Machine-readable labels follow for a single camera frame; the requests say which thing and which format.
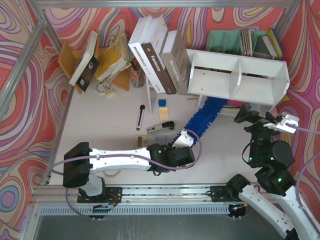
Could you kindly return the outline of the blue microfiber duster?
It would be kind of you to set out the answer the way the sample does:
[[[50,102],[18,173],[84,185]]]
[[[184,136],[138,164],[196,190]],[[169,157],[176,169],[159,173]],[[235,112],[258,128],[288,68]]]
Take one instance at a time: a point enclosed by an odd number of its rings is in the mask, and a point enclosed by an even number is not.
[[[192,131],[187,134],[194,139],[193,146],[197,144],[211,123],[215,121],[226,103],[227,99],[208,97],[203,107],[190,118],[183,129]]]

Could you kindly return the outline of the yellow grey calculator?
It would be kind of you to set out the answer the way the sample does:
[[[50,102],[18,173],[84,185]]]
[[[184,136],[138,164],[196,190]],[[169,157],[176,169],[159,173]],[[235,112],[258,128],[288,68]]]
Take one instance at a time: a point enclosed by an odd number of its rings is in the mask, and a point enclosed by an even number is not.
[[[165,135],[136,135],[135,136],[135,146],[137,148],[144,148],[153,144],[165,145],[166,143],[167,143],[167,138]]]

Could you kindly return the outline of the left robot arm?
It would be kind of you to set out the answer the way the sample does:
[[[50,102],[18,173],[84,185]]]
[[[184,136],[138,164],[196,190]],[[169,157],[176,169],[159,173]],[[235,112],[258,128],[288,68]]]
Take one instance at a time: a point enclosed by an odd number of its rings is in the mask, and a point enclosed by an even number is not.
[[[196,158],[190,146],[175,148],[158,143],[133,150],[115,151],[90,148],[80,142],[64,154],[63,182],[65,188],[79,188],[88,197],[101,196],[104,183],[97,174],[108,171],[140,170],[166,173],[185,169]]]

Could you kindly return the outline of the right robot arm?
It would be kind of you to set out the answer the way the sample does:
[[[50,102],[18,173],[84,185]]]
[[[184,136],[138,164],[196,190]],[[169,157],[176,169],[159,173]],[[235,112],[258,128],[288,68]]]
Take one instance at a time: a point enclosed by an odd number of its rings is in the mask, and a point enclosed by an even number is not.
[[[305,205],[299,193],[300,181],[295,180],[289,167],[295,162],[289,143],[272,141],[274,135],[281,132],[295,133],[304,131],[299,127],[299,118],[290,114],[274,117],[270,112],[260,116],[242,104],[234,118],[235,123],[249,122],[244,128],[251,134],[249,158],[246,160],[251,168],[259,168],[255,173],[262,189],[270,194],[280,207],[265,199],[242,175],[237,175],[241,185],[236,195],[256,210],[285,240],[318,240],[320,224]]]

